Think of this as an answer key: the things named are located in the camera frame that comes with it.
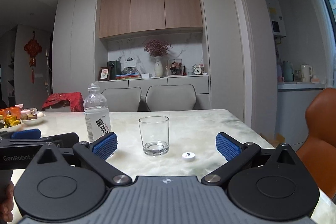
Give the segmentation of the person's left hand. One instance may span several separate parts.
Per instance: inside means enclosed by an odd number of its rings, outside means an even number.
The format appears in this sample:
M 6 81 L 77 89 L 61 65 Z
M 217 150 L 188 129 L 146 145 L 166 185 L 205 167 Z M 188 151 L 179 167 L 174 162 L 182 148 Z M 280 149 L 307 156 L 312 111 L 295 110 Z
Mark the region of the person's left hand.
M 6 199 L 1 203 L 1 221 L 12 222 L 13 221 L 13 208 L 14 208 L 14 184 L 11 181 L 6 189 Z

